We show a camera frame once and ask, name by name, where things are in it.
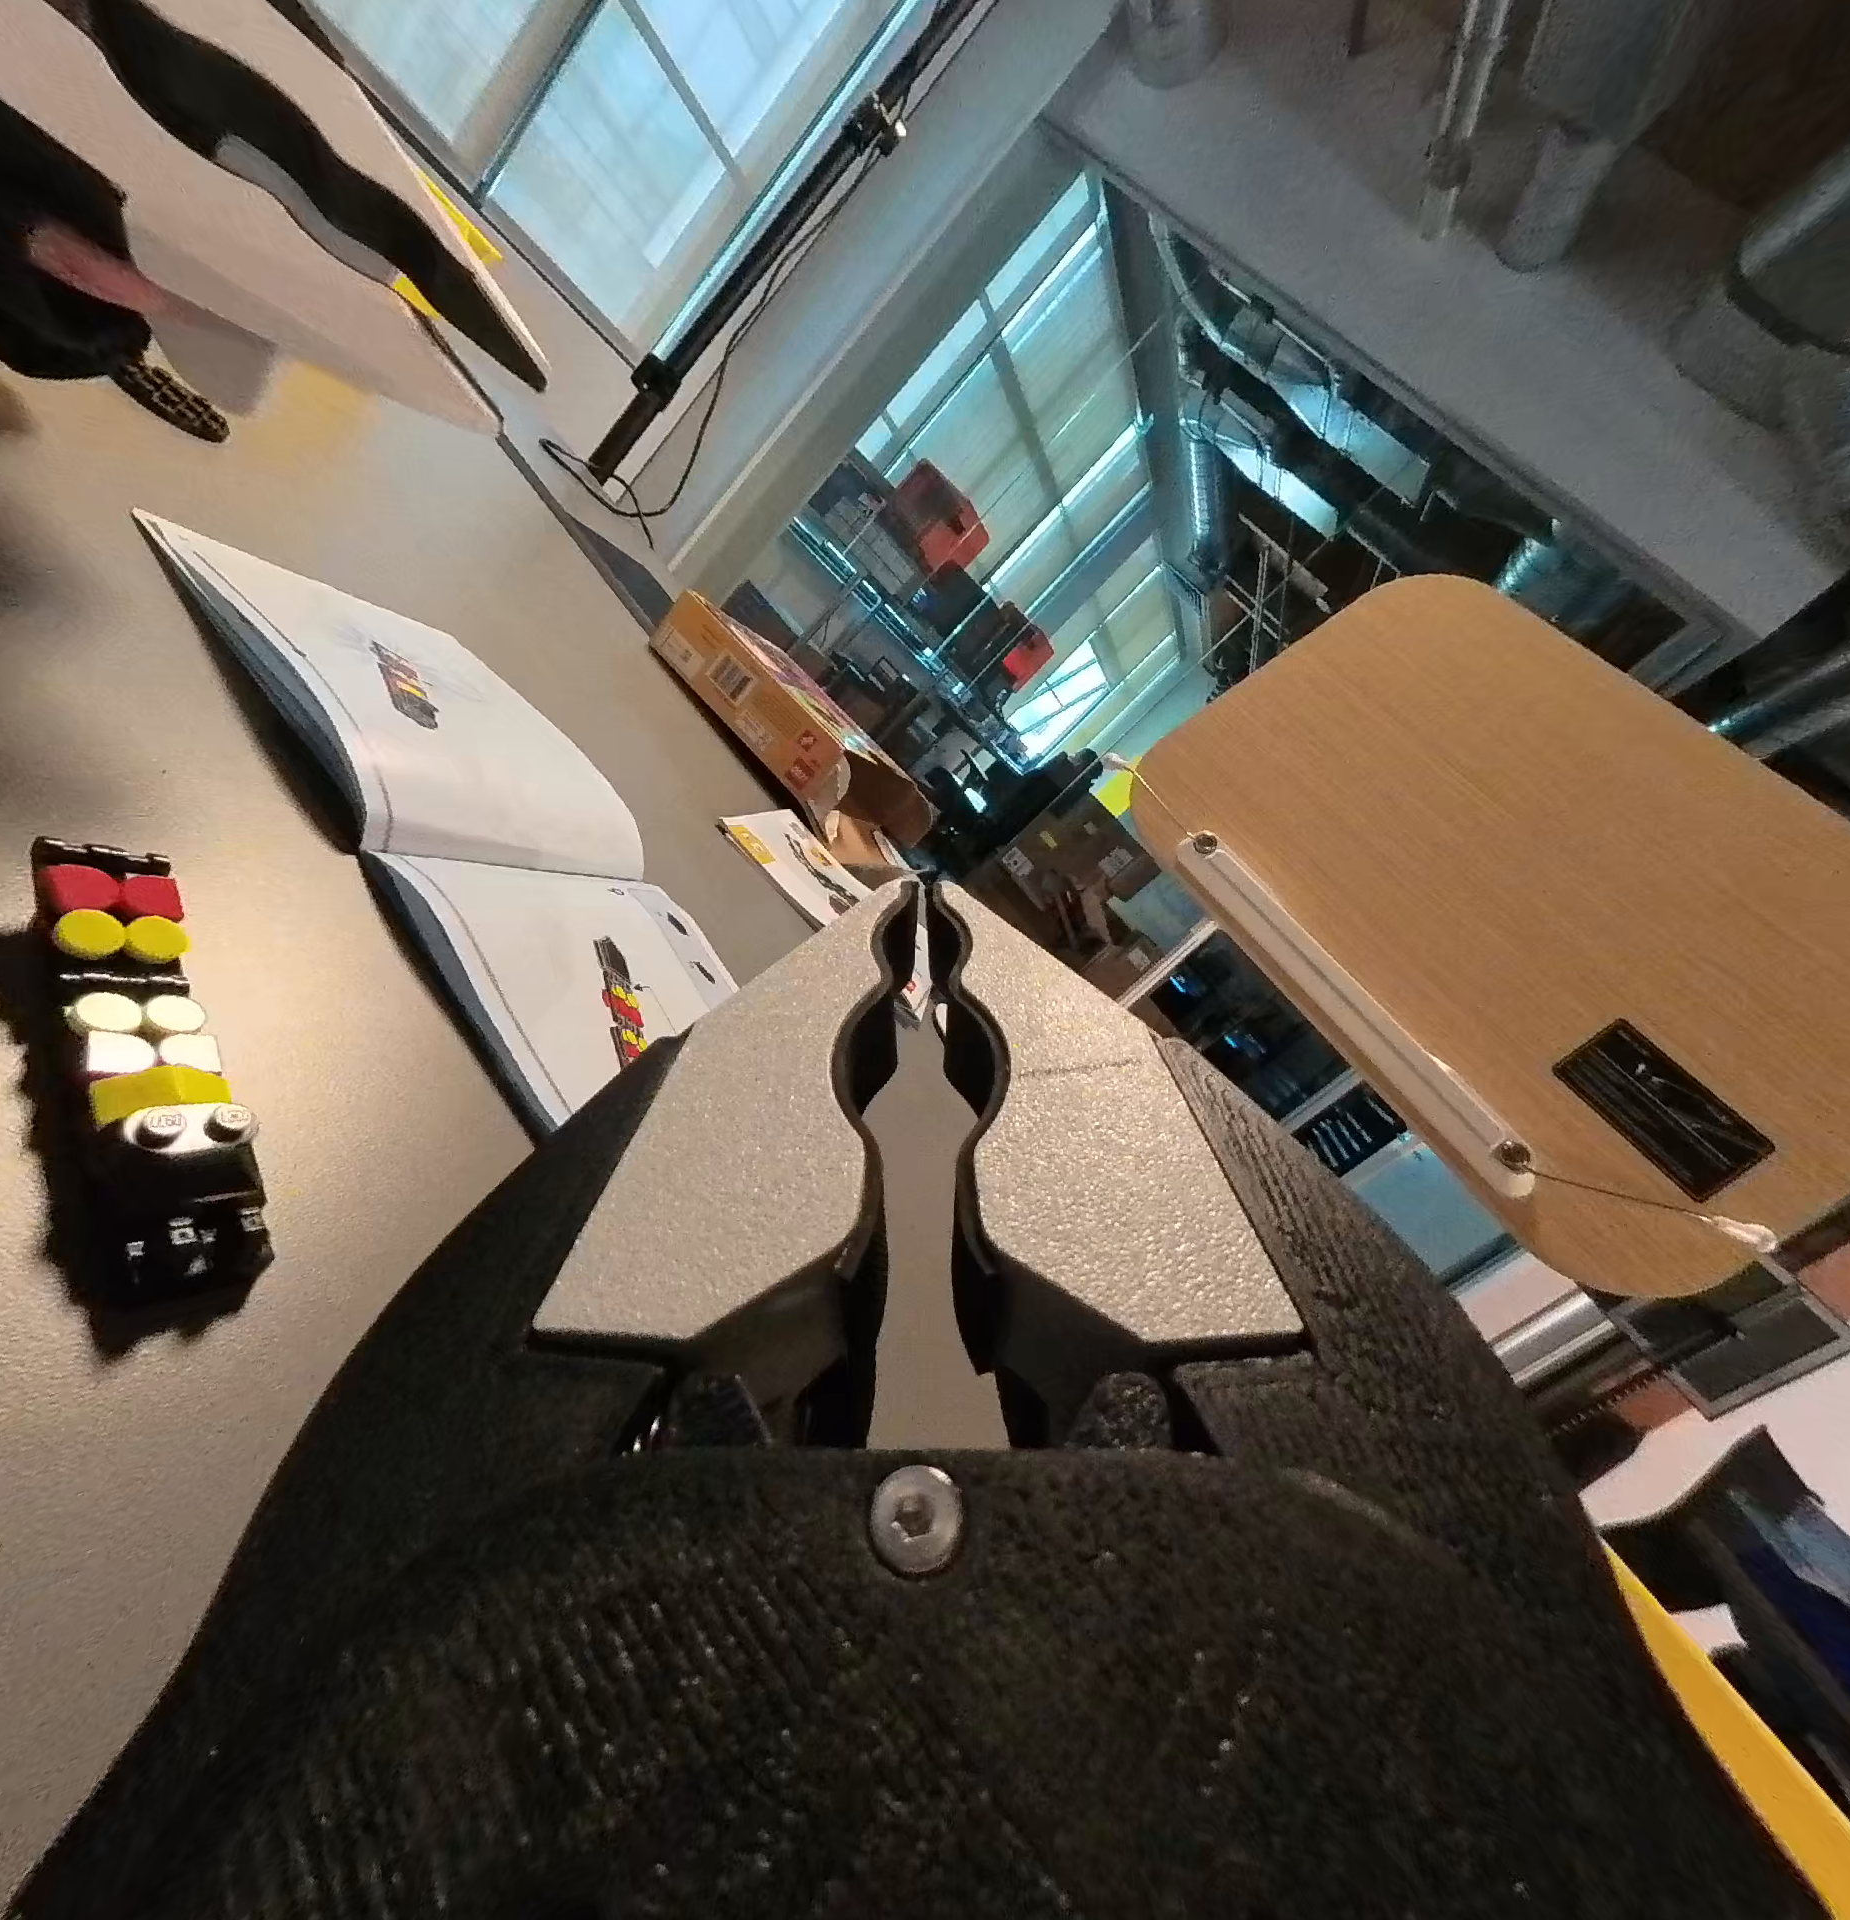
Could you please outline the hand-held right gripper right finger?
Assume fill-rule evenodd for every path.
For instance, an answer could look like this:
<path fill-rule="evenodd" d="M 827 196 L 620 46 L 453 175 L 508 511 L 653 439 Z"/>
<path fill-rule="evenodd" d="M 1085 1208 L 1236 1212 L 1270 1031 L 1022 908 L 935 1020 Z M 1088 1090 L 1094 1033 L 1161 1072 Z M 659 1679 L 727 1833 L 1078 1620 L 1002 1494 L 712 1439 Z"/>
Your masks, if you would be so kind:
<path fill-rule="evenodd" d="M 1303 1335 L 1161 1039 L 954 882 L 926 898 L 954 1304 L 979 1373 L 1119 1373 Z"/>

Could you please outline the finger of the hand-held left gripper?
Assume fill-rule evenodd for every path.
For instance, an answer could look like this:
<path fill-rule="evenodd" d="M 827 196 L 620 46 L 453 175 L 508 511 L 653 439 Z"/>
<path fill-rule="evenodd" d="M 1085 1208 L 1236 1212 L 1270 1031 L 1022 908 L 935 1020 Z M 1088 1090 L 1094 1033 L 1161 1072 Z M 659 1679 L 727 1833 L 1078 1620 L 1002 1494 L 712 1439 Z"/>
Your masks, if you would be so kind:
<path fill-rule="evenodd" d="M 528 324 L 303 8 L 95 1 L 93 37 L 123 93 L 183 148 L 270 196 L 418 318 L 547 390 Z"/>
<path fill-rule="evenodd" d="M 136 306 L 174 370 L 230 413 L 253 411 L 292 359 L 480 435 L 499 411 L 442 326 L 352 273 L 260 189 L 162 131 L 113 76 L 93 3 L 0 3 L 0 98 L 97 170 L 123 199 L 132 266 L 61 232 L 36 238 L 48 273 Z"/>

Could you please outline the long red yellow lego assembly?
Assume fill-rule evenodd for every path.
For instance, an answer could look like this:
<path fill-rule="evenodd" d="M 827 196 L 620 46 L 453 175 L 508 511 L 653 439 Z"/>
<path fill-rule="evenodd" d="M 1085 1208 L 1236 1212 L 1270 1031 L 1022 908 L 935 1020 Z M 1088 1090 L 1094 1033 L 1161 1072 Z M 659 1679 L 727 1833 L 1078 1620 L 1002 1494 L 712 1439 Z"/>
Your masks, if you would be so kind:
<path fill-rule="evenodd" d="M 38 835 L 26 868 L 26 1069 L 76 1276 L 132 1309 L 245 1295 L 273 1260 L 260 1120 L 189 978 L 171 860 Z"/>

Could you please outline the red black storage case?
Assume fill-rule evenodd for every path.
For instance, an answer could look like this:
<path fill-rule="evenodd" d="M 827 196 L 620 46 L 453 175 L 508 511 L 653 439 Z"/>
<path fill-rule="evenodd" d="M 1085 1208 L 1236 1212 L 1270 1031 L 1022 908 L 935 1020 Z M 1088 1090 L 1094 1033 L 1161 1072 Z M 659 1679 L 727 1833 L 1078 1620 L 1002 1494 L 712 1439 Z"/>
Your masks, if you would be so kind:
<path fill-rule="evenodd" d="M 1015 602 L 981 597 L 947 643 L 954 674 L 985 697 L 1000 699 L 1029 685 L 1053 658 L 1053 641 Z"/>
<path fill-rule="evenodd" d="M 973 501 L 926 457 L 902 472 L 880 513 L 887 532 L 924 575 L 967 568 L 988 531 Z"/>

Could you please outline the yellow plastic tray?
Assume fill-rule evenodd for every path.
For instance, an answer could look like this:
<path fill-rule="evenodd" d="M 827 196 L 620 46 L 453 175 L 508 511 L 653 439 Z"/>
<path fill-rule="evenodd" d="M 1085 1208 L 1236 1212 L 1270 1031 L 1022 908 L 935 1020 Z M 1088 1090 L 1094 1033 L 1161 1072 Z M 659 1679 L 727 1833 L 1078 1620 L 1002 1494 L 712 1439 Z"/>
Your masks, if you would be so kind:
<path fill-rule="evenodd" d="M 1646 1583 L 1605 1548 L 1610 1572 L 1681 1713 L 1823 1907 L 1850 1917 L 1850 1819 L 1728 1686 L 1702 1646 Z"/>

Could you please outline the brown cardboard box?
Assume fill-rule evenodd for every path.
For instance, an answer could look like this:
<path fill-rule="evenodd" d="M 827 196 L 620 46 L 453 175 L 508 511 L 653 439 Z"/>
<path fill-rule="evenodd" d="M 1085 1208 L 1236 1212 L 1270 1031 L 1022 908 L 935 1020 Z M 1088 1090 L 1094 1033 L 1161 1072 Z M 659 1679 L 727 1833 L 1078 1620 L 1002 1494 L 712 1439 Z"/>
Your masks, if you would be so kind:
<path fill-rule="evenodd" d="M 649 650 L 730 732 L 811 828 L 847 814 L 912 849 L 935 807 L 909 772 L 766 636 L 697 590 L 683 590 L 649 634 Z"/>

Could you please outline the black light stand pole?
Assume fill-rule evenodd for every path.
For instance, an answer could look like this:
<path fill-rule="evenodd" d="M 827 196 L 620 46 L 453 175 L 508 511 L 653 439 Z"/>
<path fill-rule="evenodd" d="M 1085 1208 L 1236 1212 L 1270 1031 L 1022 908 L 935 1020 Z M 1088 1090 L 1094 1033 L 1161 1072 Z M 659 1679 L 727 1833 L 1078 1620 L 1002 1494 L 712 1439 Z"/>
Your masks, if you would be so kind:
<path fill-rule="evenodd" d="M 719 338 L 769 302 L 769 289 L 777 283 L 772 274 L 788 266 L 794 246 L 817 238 L 822 215 L 843 204 L 867 171 L 896 153 L 908 137 L 913 95 L 941 57 L 950 52 L 967 22 L 981 8 L 979 1 L 934 3 L 912 44 L 845 115 L 841 129 L 794 183 L 783 204 L 751 238 L 744 253 L 719 273 L 691 316 L 668 330 L 660 347 L 631 370 L 628 406 L 583 459 L 589 480 L 604 487 L 620 476 L 628 456 L 647 429 L 671 410 L 696 366 Z"/>

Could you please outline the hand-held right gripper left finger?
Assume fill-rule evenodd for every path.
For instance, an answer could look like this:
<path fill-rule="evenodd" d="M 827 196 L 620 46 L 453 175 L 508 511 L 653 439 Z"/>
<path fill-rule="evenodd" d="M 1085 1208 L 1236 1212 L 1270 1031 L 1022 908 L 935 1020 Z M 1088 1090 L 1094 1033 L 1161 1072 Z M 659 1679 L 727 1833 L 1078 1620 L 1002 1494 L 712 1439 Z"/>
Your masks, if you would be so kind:
<path fill-rule="evenodd" d="M 678 1044 L 533 1317 L 656 1359 L 845 1359 L 883 1221 L 865 1111 L 899 1065 L 919 885 L 874 889 Z"/>

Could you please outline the silver ventilation duct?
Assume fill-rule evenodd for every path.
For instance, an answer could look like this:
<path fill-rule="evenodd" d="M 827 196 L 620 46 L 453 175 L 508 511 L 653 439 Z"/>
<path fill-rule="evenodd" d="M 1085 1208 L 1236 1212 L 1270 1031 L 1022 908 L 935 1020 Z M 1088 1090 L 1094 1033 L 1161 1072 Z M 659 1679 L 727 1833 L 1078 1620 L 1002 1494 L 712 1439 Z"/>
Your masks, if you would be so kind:
<path fill-rule="evenodd" d="M 1850 359 L 1850 141 L 1748 224 L 1727 295 L 1777 340 Z"/>
<path fill-rule="evenodd" d="M 1543 137 L 1496 244 L 1498 260 L 1520 274 L 1566 257 L 1633 137 L 1631 109 L 1590 115 L 1533 100 L 1543 115 Z"/>

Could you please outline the glass window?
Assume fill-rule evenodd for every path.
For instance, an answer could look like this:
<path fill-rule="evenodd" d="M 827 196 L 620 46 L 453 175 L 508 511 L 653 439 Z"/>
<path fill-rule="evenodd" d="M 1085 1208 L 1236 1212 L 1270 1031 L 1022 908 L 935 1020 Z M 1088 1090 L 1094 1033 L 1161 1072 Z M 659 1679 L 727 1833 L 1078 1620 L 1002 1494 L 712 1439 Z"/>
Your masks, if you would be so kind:
<path fill-rule="evenodd" d="M 917 37 L 902 1 L 313 1 L 629 363 Z"/>
<path fill-rule="evenodd" d="M 956 560 L 977 602 L 947 614 L 935 653 L 977 653 L 973 685 L 1005 663 L 979 619 L 1018 612 L 1050 644 L 1005 719 L 1044 759 L 1117 727 L 1185 663 L 1185 629 L 1158 526 L 1152 439 L 1139 396 L 1103 184 L 1078 174 L 863 426 L 855 454 L 889 484 L 923 468 L 977 513 L 981 544 Z"/>

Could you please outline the brown shipping carton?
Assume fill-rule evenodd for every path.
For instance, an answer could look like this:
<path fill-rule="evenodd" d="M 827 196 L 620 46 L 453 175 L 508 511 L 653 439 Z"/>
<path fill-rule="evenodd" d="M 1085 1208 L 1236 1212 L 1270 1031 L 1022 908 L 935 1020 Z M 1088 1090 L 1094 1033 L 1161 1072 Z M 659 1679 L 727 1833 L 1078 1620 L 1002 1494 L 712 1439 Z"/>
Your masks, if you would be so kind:
<path fill-rule="evenodd" d="M 998 852 L 1005 876 L 1032 904 L 1039 937 L 1088 971 L 1139 935 L 1129 902 L 1161 876 L 1157 858 L 1091 785 L 1046 807 Z"/>

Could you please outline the open lego instruction booklet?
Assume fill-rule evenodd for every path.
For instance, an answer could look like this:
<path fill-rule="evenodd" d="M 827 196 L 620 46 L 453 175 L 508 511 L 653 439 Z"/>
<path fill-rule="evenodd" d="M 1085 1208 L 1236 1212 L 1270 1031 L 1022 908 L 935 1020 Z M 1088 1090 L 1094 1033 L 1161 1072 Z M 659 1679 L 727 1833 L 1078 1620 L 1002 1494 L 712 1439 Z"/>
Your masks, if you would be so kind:
<path fill-rule="evenodd" d="M 737 991 L 605 775 L 455 637 L 135 522 L 343 792 L 363 876 L 533 1136 Z"/>

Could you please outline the closed lego instruction booklet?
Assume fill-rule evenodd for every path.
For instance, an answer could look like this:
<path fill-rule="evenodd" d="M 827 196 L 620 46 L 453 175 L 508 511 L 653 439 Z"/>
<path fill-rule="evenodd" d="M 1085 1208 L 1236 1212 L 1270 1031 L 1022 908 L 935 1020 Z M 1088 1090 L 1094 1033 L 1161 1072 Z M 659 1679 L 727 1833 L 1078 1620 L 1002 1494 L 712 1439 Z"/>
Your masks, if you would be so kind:
<path fill-rule="evenodd" d="M 892 849 L 878 830 L 869 830 L 865 844 L 843 830 L 827 838 L 788 807 L 727 814 L 718 830 L 814 929 L 841 920 L 892 881 L 917 877 L 902 860 L 885 858 Z"/>

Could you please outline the wooden laptop stand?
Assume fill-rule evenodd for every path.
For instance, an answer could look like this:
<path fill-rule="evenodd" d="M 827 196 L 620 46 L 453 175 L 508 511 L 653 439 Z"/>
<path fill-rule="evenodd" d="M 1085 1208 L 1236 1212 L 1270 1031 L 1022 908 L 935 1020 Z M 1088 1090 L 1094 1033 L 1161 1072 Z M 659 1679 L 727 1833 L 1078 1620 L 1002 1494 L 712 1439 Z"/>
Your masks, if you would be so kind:
<path fill-rule="evenodd" d="M 1485 582 L 1375 587 L 1129 826 L 1492 1224 L 1687 1298 L 1850 1244 L 1850 818 Z"/>

